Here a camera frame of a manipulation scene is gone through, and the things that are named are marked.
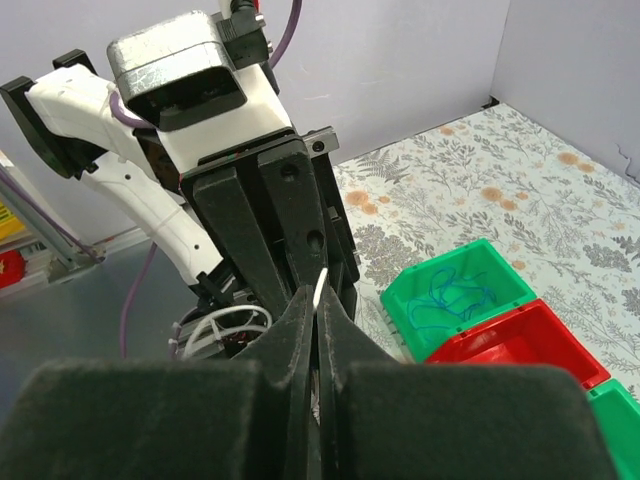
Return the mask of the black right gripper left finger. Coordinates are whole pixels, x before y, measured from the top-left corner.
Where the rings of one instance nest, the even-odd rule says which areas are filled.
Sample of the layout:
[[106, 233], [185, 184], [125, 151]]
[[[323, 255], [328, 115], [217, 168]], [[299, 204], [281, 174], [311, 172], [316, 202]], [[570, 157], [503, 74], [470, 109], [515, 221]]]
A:
[[303, 479], [313, 291], [230, 360], [55, 360], [1, 431], [5, 479]]

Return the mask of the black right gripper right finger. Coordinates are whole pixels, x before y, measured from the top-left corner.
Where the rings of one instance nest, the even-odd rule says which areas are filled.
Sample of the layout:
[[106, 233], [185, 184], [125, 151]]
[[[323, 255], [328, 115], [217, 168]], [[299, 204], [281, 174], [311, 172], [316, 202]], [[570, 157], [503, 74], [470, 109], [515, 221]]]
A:
[[404, 364], [316, 299], [326, 479], [614, 479], [584, 390], [549, 366]]

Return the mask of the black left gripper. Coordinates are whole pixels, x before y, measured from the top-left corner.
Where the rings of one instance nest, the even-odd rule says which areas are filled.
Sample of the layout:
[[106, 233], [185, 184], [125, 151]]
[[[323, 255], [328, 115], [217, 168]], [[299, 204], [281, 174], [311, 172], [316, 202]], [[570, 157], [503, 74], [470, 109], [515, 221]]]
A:
[[242, 291], [272, 313], [322, 269], [348, 314], [357, 302], [356, 246], [329, 155], [333, 128], [288, 128], [201, 160], [180, 188], [223, 257], [198, 277], [220, 302]]

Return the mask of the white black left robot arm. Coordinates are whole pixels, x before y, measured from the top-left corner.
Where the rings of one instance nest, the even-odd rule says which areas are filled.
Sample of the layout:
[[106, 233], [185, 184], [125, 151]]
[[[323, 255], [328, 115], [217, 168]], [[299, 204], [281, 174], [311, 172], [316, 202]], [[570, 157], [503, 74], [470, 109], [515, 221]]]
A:
[[354, 314], [359, 270], [329, 160], [334, 132], [299, 134], [261, 66], [198, 68], [126, 101], [74, 50], [1, 96], [37, 155], [117, 205], [202, 306], [249, 290], [277, 316], [327, 269]]

